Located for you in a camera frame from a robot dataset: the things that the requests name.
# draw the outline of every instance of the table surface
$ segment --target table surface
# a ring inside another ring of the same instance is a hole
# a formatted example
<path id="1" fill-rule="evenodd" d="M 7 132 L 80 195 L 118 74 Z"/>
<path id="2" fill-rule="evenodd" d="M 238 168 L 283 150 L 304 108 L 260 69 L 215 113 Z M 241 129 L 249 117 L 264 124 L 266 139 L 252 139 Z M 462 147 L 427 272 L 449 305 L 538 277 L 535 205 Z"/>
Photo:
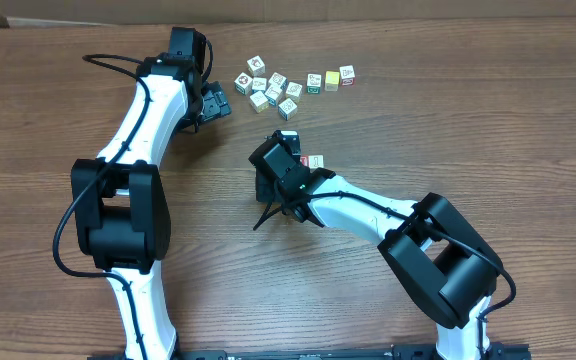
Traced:
<path id="1" fill-rule="evenodd" d="M 539 359 L 576 358 L 576 18 L 197 27 L 233 115 L 175 137 L 161 165 L 173 223 L 163 278 L 184 349 L 436 338 L 374 245 L 285 217 L 251 230 L 263 205 L 247 158 L 282 128 L 360 187 L 450 199 L 517 283 L 516 302 L 490 316 L 491 339 L 529 343 Z M 81 56 L 154 56 L 169 34 L 0 30 L 0 359 L 122 351 L 108 284 L 61 273 L 51 241 L 73 162 L 107 144 L 134 93 L 133 81 Z M 233 87 L 254 55 L 301 83 L 352 64 L 357 84 L 304 95 L 287 123 L 275 108 L 257 115 Z M 72 223 L 61 254 L 95 270 Z M 497 300 L 508 291 L 499 284 Z"/>

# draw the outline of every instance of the wooden table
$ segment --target wooden table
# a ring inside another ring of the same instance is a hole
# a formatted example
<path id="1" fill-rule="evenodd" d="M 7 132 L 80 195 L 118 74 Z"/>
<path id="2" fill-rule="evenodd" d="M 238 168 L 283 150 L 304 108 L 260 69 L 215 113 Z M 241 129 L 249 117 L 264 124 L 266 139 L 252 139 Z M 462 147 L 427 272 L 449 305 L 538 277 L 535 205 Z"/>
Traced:
<path id="1" fill-rule="evenodd" d="M 576 359 L 576 18 L 197 27 L 233 115 L 177 136 L 161 166 L 173 221 L 166 300 L 184 349 L 435 340 L 373 245 L 281 217 L 251 230 L 263 205 L 247 158 L 283 128 L 360 187 L 450 199 L 518 285 L 516 302 L 491 316 L 492 340 Z M 81 56 L 153 56 L 169 34 L 0 30 L 0 359 L 122 351 L 108 284 L 64 275 L 50 247 L 71 201 L 70 167 L 107 144 L 133 99 L 133 81 Z M 288 123 L 273 108 L 257 115 L 232 83 L 254 55 L 302 83 L 352 64 L 357 84 L 304 95 Z M 72 223 L 61 253 L 94 270 Z"/>

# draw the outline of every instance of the black bracket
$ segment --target black bracket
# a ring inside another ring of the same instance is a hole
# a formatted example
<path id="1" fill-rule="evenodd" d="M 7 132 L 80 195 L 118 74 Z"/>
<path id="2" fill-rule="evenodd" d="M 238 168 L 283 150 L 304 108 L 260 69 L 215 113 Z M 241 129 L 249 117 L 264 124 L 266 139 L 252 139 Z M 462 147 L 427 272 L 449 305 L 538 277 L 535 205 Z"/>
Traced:
<path id="1" fill-rule="evenodd" d="M 378 249 L 428 317 L 445 328 L 463 328 L 470 321 L 470 310 L 495 291 L 499 274 L 490 264 L 453 244 L 431 261 L 420 249 L 428 235 L 418 225 L 430 220 L 432 226 L 483 253 L 499 267 L 503 267 L 501 259 L 444 197 L 430 193 L 413 208 L 412 221 L 387 232 Z"/>
<path id="2" fill-rule="evenodd" d="M 73 199 L 106 165 L 103 159 L 78 159 L 70 179 Z M 128 190 L 130 207 L 106 206 L 119 189 Z M 95 266 L 150 271 L 161 260 L 170 243 L 170 214 L 156 165 L 137 161 L 133 165 L 113 164 L 94 189 L 87 191 L 75 207 L 79 248 L 92 255 Z"/>

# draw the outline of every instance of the block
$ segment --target block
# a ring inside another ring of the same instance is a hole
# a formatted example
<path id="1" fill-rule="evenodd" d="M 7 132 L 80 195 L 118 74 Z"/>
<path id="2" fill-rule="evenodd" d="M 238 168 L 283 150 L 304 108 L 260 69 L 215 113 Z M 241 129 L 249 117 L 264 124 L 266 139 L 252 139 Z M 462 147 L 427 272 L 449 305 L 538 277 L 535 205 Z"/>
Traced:
<path id="1" fill-rule="evenodd" d="M 261 91 L 262 93 L 266 91 L 266 84 L 268 81 L 266 78 L 253 78 L 252 79 L 252 92 L 253 94 Z"/>
<path id="2" fill-rule="evenodd" d="M 284 102 L 279 104 L 279 114 L 288 121 L 291 117 L 295 116 L 297 113 L 297 104 L 291 99 L 286 99 Z"/>
<path id="3" fill-rule="evenodd" d="M 272 77 L 269 81 L 270 85 L 277 85 L 281 88 L 281 90 L 286 90 L 286 86 L 288 86 L 288 79 L 279 73 L 272 74 Z"/>
<path id="4" fill-rule="evenodd" d="M 291 99 L 295 103 L 299 103 L 299 99 L 301 99 L 301 92 L 303 90 L 303 86 L 297 83 L 289 83 L 288 87 L 286 88 L 286 97 Z"/>
<path id="5" fill-rule="evenodd" d="M 308 94 L 321 93 L 321 75 L 308 74 L 308 80 L 306 81 L 306 89 L 308 91 Z"/>
<path id="6" fill-rule="evenodd" d="M 326 91 L 337 91 L 339 89 L 339 73 L 336 71 L 326 71 Z"/>
<path id="7" fill-rule="evenodd" d="M 324 167 L 324 156 L 323 155 L 302 155 L 299 157 L 299 161 L 304 166 L 308 166 L 311 169 L 316 169 L 318 167 Z"/>
<path id="8" fill-rule="evenodd" d="M 341 66 L 339 68 L 341 74 L 341 86 L 350 86 L 355 84 L 355 69 L 352 65 Z"/>
<path id="9" fill-rule="evenodd" d="M 240 93 L 247 95 L 252 89 L 252 78 L 246 73 L 241 73 L 235 80 L 235 89 Z"/>
<path id="10" fill-rule="evenodd" d="M 268 108 L 268 98 L 262 92 L 253 93 L 250 96 L 250 105 L 259 114 Z"/>
<path id="11" fill-rule="evenodd" d="M 266 64 L 261 60 L 259 55 L 248 60 L 248 70 L 252 76 L 261 76 L 266 72 Z"/>
<path id="12" fill-rule="evenodd" d="M 283 96 L 283 91 L 279 86 L 271 84 L 268 86 L 268 89 L 264 95 L 266 95 L 268 98 L 270 105 L 277 106 L 277 104 L 279 104 L 279 100 L 281 100 L 281 97 Z"/>

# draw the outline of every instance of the yellow cube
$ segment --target yellow cube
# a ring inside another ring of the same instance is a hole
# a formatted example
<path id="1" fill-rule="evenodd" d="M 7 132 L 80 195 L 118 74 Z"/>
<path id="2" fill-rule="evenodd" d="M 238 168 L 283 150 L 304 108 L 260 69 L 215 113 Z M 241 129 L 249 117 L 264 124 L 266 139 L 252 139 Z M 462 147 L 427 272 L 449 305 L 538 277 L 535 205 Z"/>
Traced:
<path id="1" fill-rule="evenodd" d="M 326 71 L 326 91 L 337 91 L 339 88 L 339 73 L 336 71 Z"/>

